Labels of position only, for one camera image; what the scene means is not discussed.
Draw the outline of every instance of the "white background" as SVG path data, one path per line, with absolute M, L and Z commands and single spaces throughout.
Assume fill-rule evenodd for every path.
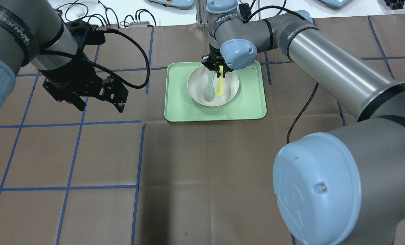
M 74 0 L 48 0 L 51 6 L 56 7 L 60 4 L 71 3 Z M 267 5 L 280 5 L 282 6 L 283 0 L 259 0 L 260 6 Z M 174 7 L 164 7 L 158 3 L 151 3 L 148 0 L 102 0 L 105 6 L 112 8 L 118 15 L 119 21 L 123 21 L 127 14 L 134 16 L 134 12 L 138 9 L 145 8 L 152 12 L 156 18 L 157 25 L 188 25 L 196 23 L 196 4 L 189 10 L 180 10 Z M 251 3 L 252 0 L 242 0 L 243 3 Z M 83 3 L 89 7 L 90 14 L 104 15 L 104 8 L 96 0 L 80 0 L 79 3 Z M 258 4 L 255 4 L 253 10 L 258 8 Z M 293 11 L 306 10 L 311 14 L 313 18 L 321 17 L 344 17 L 344 16 L 367 16 L 367 15 L 382 15 L 382 14 L 405 14 L 405 6 L 403 10 L 392 11 L 385 6 L 384 0 L 351 0 L 344 7 L 339 10 L 333 10 L 326 7 L 322 2 L 318 0 L 287 0 L 285 6 Z M 76 9 L 73 7 L 68 11 L 68 18 L 71 20 L 76 19 Z M 278 10 L 264 10 L 261 12 L 261 18 L 266 18 L 275 15 Z M 111 23 L 115 23 L 115 17 L 111 11 L 109 11 L 109 20 Z M 151 16 L 148 13 L 140 15 L 142 21 L 150 21 L 153 23 Z M 100 24 L 99 20 L 92 18 L 90 23 Z

